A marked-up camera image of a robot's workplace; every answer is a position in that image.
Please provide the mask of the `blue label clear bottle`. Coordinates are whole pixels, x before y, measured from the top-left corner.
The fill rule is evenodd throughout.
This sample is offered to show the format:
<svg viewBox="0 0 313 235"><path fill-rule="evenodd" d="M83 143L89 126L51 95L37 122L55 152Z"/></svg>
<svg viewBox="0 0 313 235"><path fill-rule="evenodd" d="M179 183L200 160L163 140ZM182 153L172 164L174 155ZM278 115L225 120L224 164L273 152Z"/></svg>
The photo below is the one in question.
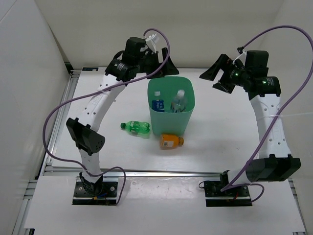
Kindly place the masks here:
<svg viewBox="0 0 313 235"><path fill-rule="evenodd" d="M164 100L161 98L160 91L154 92L154 99L152 100L152 109L156 112L165 112Z"/></svg>

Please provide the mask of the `white orange label clear bottle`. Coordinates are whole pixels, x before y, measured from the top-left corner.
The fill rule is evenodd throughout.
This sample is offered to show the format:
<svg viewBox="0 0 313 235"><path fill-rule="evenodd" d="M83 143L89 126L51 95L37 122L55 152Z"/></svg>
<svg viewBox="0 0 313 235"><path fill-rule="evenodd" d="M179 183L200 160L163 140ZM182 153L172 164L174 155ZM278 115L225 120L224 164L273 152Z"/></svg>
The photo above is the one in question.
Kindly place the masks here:
<svg viewBox="0 0 313 235"><path fill-rule="evenodd" d="M185 98L185 91L178 90L177 94L171 101L170 110L172 113L182 113L186 109L186 98Z"/></svg>

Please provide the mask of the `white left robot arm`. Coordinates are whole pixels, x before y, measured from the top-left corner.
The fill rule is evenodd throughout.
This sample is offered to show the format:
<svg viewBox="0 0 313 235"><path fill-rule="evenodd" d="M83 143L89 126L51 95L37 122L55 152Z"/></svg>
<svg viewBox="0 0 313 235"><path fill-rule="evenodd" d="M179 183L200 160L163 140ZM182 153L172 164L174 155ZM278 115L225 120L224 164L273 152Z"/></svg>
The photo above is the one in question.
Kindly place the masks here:
<svg viewBox="0 0 313 235"><path fill-rule="evenodd" d="M130 37L125 49L118 52L107 66L103 80L83 112L76 118L66 122L68 131L79 149L85 169L79 174L83 188L91 196L102 192L103 176L100 170L99 151L104 146L105 137L98 133L104 115L117 96L126 88L127 82L137 74L145 73L150 78L177 75L169 50L162 49L163 63L158 60L156 43L158 36L153 34L147 38Z"/></svg>

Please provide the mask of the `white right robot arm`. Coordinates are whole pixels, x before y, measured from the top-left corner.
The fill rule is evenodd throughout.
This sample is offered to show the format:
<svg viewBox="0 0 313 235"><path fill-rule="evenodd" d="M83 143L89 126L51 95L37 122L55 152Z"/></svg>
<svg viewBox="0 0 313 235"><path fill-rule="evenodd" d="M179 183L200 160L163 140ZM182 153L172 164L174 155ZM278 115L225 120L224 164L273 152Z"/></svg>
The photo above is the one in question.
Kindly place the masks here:
<svg viewBox="0 0 313 235"><path fill-rule="evenodd" d="M244 167L221 175L221 193L230 196L240 184L288 179L301 167L301 162L292 156L285 138L279 116L281 87L277 77L268 76L268 52L250 50L244 63L221 54L200 78L214 81L219 71L223 74L213 88L227 94L237 86L244 89L256 116L259 135L259 145Z"/></svg>

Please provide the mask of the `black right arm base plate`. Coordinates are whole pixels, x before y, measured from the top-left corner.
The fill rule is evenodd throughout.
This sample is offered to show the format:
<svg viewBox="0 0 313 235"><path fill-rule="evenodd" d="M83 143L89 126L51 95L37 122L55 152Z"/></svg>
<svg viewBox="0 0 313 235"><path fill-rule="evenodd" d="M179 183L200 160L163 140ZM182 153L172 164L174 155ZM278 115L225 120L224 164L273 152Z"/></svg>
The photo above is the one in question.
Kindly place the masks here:
<svg viewBox="0 0 313 235"><path fill-rule="evenodd" d="M247 186L221 191L220 181L202 181L199 188L204 190L206 207L249 207L252 206Z"/></svg>

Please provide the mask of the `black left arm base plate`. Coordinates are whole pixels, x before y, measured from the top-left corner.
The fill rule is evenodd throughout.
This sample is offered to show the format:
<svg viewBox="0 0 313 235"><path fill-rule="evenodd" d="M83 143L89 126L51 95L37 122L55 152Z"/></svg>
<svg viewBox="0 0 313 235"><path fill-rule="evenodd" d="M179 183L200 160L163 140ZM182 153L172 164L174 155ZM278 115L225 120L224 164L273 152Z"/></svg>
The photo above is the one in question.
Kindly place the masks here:
<svg viewBox="0 0 313 235"><path fill-rule="evenodd" d="M73 192L73 205L88 206L114 206L117 202L117 178L104 178L101 185L98 185L95 191L87 189L87 186L76 178Z"/></svg>

